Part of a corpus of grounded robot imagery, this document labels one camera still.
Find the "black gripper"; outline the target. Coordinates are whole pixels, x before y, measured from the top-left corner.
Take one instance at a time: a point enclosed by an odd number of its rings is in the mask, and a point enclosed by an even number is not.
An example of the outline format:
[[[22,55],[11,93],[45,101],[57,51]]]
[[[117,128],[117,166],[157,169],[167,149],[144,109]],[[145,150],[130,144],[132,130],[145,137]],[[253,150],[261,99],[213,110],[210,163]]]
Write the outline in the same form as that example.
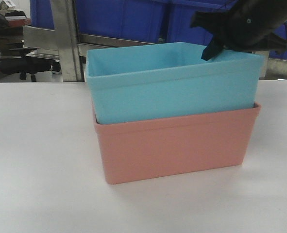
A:
[[[238,0],[226,12],[195,12],[190,27],[201,27],[212,34],[201,56],[209,61],[224,49],[286,51],[287,39],[274,33],[286,22],[287,0]]]

